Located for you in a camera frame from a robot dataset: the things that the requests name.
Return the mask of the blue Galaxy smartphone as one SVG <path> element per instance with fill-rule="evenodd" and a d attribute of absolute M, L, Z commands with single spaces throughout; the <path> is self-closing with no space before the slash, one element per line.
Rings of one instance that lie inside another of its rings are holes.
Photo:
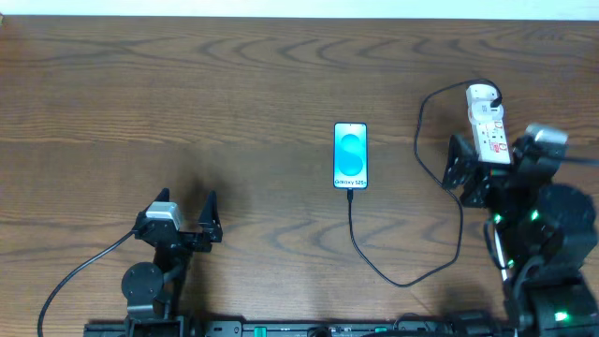
<path fill-rule="evenodd" d="M 333 127 L 333 186 L 368 187 L 368 128 L 364 123 L 336 123 Z"/>

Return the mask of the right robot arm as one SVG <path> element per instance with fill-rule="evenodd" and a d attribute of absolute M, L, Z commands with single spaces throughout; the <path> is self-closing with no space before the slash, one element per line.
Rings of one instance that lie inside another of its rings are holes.
<path fill-rule="evenodd" d="M 443 188 L 463 188 L 465 208 L 489 211 L 484 235 L 506 272 L 504 307 L 520 336 L 595 336 L 598 304 L 581 268 L 598 243 L 592 197 L 554 183 L 567 144 L 519 137 L 510 164 L 485 163 L 474 146 L 449 141 Z"/>

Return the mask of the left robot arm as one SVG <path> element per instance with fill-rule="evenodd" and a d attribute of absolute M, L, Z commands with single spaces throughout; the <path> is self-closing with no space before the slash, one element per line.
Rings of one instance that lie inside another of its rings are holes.
<path fill-rule="evenodd" d="M 121 290 L 127 300 L 126 336 L 196 336 L 193 319 L 179 312 L 190 261 L 209 253 L 223 230 L 217 195 L 211 191 L 197 220 L 199 231 L 182 231 L 179 205 L 163 189 L 137 218 L 132 236 L 154 249 L 153 261 L 140 262 L 124 274 Z"/>

